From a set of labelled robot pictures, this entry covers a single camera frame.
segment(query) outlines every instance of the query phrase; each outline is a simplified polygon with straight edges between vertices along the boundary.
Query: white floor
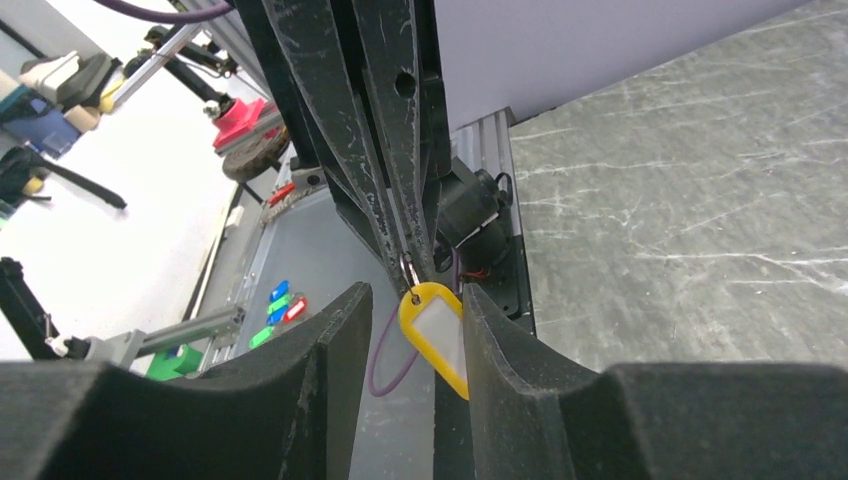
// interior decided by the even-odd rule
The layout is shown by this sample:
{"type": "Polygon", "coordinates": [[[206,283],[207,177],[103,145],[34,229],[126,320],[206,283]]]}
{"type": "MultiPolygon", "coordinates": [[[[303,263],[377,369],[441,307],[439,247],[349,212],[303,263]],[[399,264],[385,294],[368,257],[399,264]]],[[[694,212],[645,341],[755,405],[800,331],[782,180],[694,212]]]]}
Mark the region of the white floor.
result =
{"type": "MultiPolygon", "coordinates": [[[[221,173],[202,102],[165,72],[106,117],[62,165],[119,193],[119,212],[50,177],[47,205],[25,204],[0,231],[0,255],[62,333],[108,337],[182,319],[235,184],[221,173]]],[[[0,359],[28,359],[0,321],[0,359]]]]}

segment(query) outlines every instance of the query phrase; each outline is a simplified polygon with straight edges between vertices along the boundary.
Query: yellow key tag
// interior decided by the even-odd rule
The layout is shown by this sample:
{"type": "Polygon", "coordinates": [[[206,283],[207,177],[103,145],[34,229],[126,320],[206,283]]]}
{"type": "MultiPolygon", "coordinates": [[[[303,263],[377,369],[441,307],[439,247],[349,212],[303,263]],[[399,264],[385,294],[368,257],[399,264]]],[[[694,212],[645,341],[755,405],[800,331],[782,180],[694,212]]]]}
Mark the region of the yellow key tag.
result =
{"type": "Polygon", "coordinates": [[[406,292],[398,311],[400,329],[460,397],[468,400],[462,302],[447,287],[427,282],[406,292]],[[418,297],[418,304],[413,297],[418,297]]]}

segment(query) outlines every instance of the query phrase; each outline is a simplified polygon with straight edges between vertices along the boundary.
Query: gray table surface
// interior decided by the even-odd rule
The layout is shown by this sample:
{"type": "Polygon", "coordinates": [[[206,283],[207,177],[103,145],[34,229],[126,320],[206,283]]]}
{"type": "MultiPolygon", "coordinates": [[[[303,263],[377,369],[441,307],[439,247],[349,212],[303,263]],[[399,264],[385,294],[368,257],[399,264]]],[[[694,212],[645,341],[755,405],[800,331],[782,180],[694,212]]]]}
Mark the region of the gray table surface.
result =
{"type": "Polygon", "coordinates": [[[848,1],[513,127],[539,337],[623,361],[848,366],[848,1]]]}

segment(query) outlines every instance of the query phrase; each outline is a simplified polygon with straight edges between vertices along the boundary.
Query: black cable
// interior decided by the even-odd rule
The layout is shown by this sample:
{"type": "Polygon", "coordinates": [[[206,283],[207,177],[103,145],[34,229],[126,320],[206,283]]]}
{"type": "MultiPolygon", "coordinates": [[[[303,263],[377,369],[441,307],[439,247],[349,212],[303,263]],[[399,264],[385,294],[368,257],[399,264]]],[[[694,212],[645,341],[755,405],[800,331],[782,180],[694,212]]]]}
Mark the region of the black cable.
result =
{"type": "Polygon", "coordinates": [[[504,201],[506,202],[507,207],[511,207],[512,202],[515,199],[515,196],[514,196],[514,193],[513,193],[513,190],[512,190],[512,177],[506,172],[501,172],[501,173],[498,174],[497,177],[495,177],[495,183],[497,183],[498,188],[500,188],[501,180],[504,179],[504,178],[506,178],[506,199],[504,201]]]}
{"type": "Polygon", "coordinates": [[[83,190],[94,195],[95,197],[98,197],[99,199],[103,200],[104,202],[108,203],[109,205],[112,205],[117,209],[123,210],[127,206],[127,202],[125,202],[124,199],[121,198],[121,196],[117,193],[83,177],[82,175],[76,172],[68,170],[67,168],[61,165],[49,162],[39,155],[32,155],[30,157],[30,161],[32,162],[33,166],[42,167],[46,168],[47,170],[50,170],[56,175],[82,188],[83,190]]]}
{"type": "Polygon", "coordinates": [[[155,23],[202,23],[233,11],[233,6],[226,2],[213,5],[203,10],[192,10],[182,13],[157,12],[155,10],[148,10],[137,5],[124,2],[123,0],[94,0],[94,2],[128,17],[155,23]]]}
{"type": "Polygon", "coordinates": [[[445,273],[453,266],[453,251],[442,247],[441,243],[436,244],[433,249],[433,262],[436,264],[436,272],[445,273]]]}
{"type": "Polygon", "coordinates": [[[21,195],[23,198],[33,201],[33,202],[49,202],[53,200],[53,197],[44,196],[44,195],[21,195]]]}
{"type": "Polygon", "coordinates": [[[20,33],[18,33],[14,28],[12,28],[8,23],[4,22],[2,19],[0,19],[0,31],[11,37],[12,40],[18,42],[22,47],[29,50],[29,52],[35,55],[36,57],[47,58],[47,55],[45,55],[44,52],[42,52],[38,49],[38,47],[30,43],[26,38],[24,38],[20,33]]]}
{"type": "Polygon", "coordinates": [[[215,70],[212,70],[211,68],[204,66],[204,65],[195,65],[195,64],[189,63],[189,62],[183,62],[182,60],[180,60],[178,58],[170,57],[168,55],[162,55],[161,53],[158,53],[158,52],[151,52],[150,54],[153,55],[153,56],[156,56],[156,57],[162,57],[162,58],[167,58],[168,60],[176,60],[178,62],[182,62],[186,66],[188,66],[189,68],[199,70],[200,72],[206,74],[207,76],[215,78],[215,79],[218,79],[218,78],[221,78],[221,77],[226,78],[226,75],[224,75],[223,73],[216,72],[215,70]]]}

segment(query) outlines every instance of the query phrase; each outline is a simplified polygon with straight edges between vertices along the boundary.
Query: purple cable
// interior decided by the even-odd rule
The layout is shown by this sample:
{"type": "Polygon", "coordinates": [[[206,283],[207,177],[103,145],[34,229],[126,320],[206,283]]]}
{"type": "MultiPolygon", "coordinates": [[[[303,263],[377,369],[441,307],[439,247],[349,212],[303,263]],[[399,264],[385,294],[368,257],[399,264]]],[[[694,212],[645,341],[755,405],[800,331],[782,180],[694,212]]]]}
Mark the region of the purple cable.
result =
{"type": "Polygon", "coordinates": [[[214,7],[204,8],[203,10],[180,13],[166,13],[148,10],[137,5],[132,5],[130,3],[124,2],[123,0],[94,1],[110,10],[124,14],[128,17],[137,18],[146,22],[173,23],[177,25],[182,25],[186,23],[206,22],[212,20],[213,18],[218,18],[221,15],[230,13],[233,10],[233,7],[227,4],[226,2],[222,2],[221,4],[215,5],[214,7]]]}
{"type": "Polygon", "coordinates": [[[378,398],[385,397],[390,394],[392,390],[397,388],[397,386],[400,385],[400,382],[403,381],[404,377],[406,377],[406,374],[409,373],[409,370],[412,368],[412,364],[415,363],[415,359],[418,358],[418,350],[413,350],[391,382],[383,388],[377,388],[377,386],[374,385],[374,370],[377,365],[377,357],[380,356],[380,349],[383,348],[383,342],[386,340],[386,334],[389,333],[389,327],[392,326],[395,318],[397,318],[398,309],[400,309],[400,304],[395,307],[395,310],[392,312],[392,316],[389,317],[389,321],[386,322],[386,328],[383,329],[383,333],[380,335],[380,340],[377,341],[377,346],[374,348],[374,352],[371,353],[371,359],[368,362],[368,371],[366,372],[366,375],[368,375],[368,391],[371,392],[371,395],[378,398]]]}
{"type": "MultiPolygon", "coordinates": [[[[451,250],[451,257],[453,259],[453,291],[456,292],[459,288],[459,258],[456,255],[456,251],[451,250]]],[[[392,393],[392,391],[400,385],[400,382],[406,377],[406,374],[409,373],[409,370],[412,368],[412,364],[415,363],[415,359],[418,358],[418,350],[413,350],[409,357],[406,359],[406,362],[403,363],[403,366],[400,367],[400,371],[395,378],[392,379],[385,387],[377,388],[374,385],[374,370],[377,368],[377,358],[380,356],[380,349],[383,348],[383,342],[386,340],[386,335],[389,333],[389,328],[394,323],[395,318],[397,318],[398,310],[400,309],[400,304],[395,307],[394,311],[392,311],[392,315],[389,317],[389,321],[386,322],[386,327],[383,328],[383,333],[380,334],[380,339],[377,340],[377,345],[374,347],[374,351],[371,352],[371,358],[368,360],[368,369],[365,375],[368,377],[368,391],[371,392],[371,395],[379,398],[385,397],[386,395],[392,393]]]]}

